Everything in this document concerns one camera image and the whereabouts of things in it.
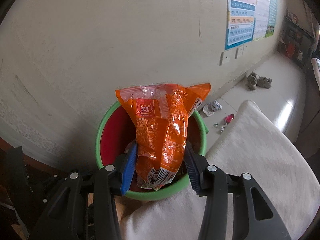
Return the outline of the pink wrapper on floor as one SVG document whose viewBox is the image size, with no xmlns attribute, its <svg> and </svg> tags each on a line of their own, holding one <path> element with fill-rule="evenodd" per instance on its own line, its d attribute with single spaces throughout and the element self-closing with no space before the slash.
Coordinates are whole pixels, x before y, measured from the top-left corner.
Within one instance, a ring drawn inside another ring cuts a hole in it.
<svg viewBox="0 0 320 240">
<path fill-rule="evenodd" d="M 234 120 L 234 114 L 230 114 L 225 116 L 222 124 L 214 124 L 214 128 L 218 129 L 221 133 L 225 130 L 225 128 Z"/>
</svg>

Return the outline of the dark storage shelf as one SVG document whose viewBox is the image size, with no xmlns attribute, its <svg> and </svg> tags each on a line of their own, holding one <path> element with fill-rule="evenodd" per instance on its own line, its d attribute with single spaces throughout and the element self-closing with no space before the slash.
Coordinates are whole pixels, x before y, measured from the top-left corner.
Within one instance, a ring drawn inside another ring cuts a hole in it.
<svg viewBox="0 0 320 240">
<path fill-rule="evenodd" d="M 285 57 L 287 57 L 285 46 L 289 41 L 296 45 L 296 53 L 290 60 L 300 68 L 306 68 L 308 62 L 311 60 L 315 38 L 288 16 L 285 16 L 277 49 L 278 52 L 283 54 Z"/>
</svg>

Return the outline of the red bucket on shelf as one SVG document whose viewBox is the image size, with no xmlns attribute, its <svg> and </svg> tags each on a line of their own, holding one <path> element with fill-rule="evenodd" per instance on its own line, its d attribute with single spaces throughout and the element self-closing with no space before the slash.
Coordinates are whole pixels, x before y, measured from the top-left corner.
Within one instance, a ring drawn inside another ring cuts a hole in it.
<svg viewBox="0 0 320 240">
<path fill-rule="evenodd" d="M 286 51 L 286 56 L 289 59 L 292 59 L 296 53 L 296 45 L 295 43 L 292 43 L 291 41 L 289 41 L 287 43 L 287 45 L 285 46 L 285 51 Z"/>
</svg>

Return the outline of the grey shoe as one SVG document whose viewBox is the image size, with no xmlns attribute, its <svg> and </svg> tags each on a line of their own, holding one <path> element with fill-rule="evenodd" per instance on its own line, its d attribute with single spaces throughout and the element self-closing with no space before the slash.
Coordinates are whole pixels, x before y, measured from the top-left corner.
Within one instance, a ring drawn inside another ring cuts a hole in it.
<svg viewBox="0 0 320 240">
<path fill-rule="evenodd" d="M 257 86 L 261 88 L 270 89 L 271 88 L 272 79 L 267 78 L 265 76 L 260 76 L 259 79 L 257 79 Z"/>
<path fill-rule="evenodd" d="M 247 86 L 250 90 L 255 90 L 257 88 L 257 76 L 255 72 L 251 72 L 247 77 Z"/>
</svg>

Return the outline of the orange snack bag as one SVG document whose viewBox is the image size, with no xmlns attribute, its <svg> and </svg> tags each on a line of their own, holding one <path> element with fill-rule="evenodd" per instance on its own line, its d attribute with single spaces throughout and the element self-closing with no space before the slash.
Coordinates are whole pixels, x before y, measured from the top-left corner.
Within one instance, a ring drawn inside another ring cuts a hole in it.
<svg viewBox="0 0 320 240">
<path fill-rule="evenodd" d="M 173 181 L 183 161 L 188 119 L 210 90 L 210 83 L 189 87 L 162 83 L 116 90 L 136 127 L 138 187 L 157 191 Z"/>
</svg>

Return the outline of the crumpled white wrapper floor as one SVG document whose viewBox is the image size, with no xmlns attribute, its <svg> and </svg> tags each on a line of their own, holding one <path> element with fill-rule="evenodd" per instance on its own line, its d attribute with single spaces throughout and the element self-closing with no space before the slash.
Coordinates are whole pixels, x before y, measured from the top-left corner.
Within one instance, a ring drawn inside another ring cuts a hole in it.
<svg viewBox="0 0 320 240">
<path fill-rule="evenodd" d="M 222 109 L 221 104 L 217 100 L 214 100 L 214 101 L 204 105 L 202 111 L 206 116 L 209 117 L 221 109 Z"/>
</svg>

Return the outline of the grey shoe left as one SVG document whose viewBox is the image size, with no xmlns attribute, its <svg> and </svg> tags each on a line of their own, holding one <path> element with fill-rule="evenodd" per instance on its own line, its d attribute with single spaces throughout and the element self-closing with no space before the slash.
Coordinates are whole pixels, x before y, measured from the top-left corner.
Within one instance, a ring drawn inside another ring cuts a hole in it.
<svg viewBox="0 0 320 240">
<path fill-rule="evenodd" d="M 257 76 L 255 72 L 251 72 L 247 77 L 247 86 L 250 90 L 255 90 L 257 88 Z"/>
</svg>

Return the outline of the red bin green rim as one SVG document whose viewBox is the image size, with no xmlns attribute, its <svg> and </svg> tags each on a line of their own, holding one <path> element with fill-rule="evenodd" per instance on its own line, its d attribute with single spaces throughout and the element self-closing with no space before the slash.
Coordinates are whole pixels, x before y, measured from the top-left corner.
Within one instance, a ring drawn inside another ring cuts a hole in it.
<svg viewBox="0 0 320 240">
<path fill-rule="evenodd" d="M 189 118 L 187 140 L 191 142 L 194 152 L 199 155 L 206 155 L 207 133 L 209 133 L 209 129 L 202 116 L 198 111 L 195 111 Z M 101 169 L 112 164 L 135 138 L 135 125 L 120 103 L 115 102 L 104 115 L 97 131 L 95 140 L 97 167 Z M 190 182 L 187 174 L 174 179 L 174 182 L 158 191 L 146 191 L 138 188 L 134 179 L 125 197 L 142 201 L 161 200 L 182 191 L 188 185 Z"/>
</svg>

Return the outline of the white towel cloth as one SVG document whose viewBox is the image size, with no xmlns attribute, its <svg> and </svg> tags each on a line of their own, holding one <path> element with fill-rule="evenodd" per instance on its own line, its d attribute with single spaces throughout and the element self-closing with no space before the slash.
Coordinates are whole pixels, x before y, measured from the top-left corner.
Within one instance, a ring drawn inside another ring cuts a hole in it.
<svg viewBox="0 0 320 240">
<path fill-rule="evenodd" d="M 295 146 L 254 101 L 244 101 L 207 152 L 208 163 L 232 175 L 249 173 L 299 239 L 319 208 L 319 182 Z M 149 202 L 120 224 L 123 239 L 197 239 L 206 205 L 191 187 Z"/>
</svg>

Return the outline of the grey shoe right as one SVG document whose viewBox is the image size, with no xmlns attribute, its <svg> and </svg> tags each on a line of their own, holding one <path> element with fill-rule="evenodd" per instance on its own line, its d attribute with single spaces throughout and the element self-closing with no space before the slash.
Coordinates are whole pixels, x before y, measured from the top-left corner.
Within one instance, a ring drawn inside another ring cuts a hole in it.
<svg viewBox="0 0 320 240">
<path fill-rule="evenodd" d="M 257 79 L 257 86 L 261 88 L 270 89 L 271 88 L 272 79 L 267 78 L 265 76 L 260 76 L 259 79 Z"/>
</svg>

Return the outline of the striped pink bedding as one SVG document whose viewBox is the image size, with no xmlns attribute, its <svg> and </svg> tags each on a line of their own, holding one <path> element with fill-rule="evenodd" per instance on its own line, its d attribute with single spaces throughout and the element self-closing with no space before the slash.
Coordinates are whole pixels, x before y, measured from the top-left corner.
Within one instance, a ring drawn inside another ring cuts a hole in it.
<svg viewBox="0 0 320 240">
<path fill-rule="evenodd" d="M 313 67 L 313 73 L 318 85 L 318 89 L 320 90 L 320 60 L 318 58 L 313 57 L 311 59 L 311 64 Z"/>
</svg>

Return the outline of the wall poster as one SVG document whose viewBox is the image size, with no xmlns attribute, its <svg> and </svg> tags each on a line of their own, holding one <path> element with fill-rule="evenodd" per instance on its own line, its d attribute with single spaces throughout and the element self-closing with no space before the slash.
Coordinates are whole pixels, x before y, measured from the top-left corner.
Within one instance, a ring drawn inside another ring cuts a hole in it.
<svg viewBox="0 0 320 240">
<path fill-rule="evenodd" d="M 277 0 L 227 0 L 225 49 L 270 37 L 277 19 Z"/>
</svg>

